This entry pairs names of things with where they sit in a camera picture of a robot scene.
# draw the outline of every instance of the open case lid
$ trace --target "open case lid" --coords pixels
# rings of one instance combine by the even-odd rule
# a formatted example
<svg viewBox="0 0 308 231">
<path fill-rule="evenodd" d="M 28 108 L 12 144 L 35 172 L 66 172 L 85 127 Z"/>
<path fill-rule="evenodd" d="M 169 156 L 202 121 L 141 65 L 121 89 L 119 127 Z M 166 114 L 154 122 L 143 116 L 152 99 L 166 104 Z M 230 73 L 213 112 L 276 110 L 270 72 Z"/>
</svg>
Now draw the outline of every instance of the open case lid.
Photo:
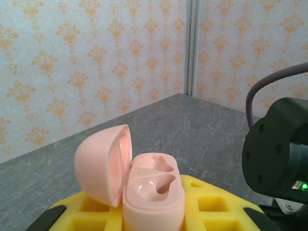
<svg viewBox="0 0 308 231">
<path fill-rule="evenodd" d="M 128 125 L 99 131 L 78 147 L 75 176 L 82 190 L 94 200 L 117 207 L 122 198 L 125 175 L 132 161 Z"/>
</svg>

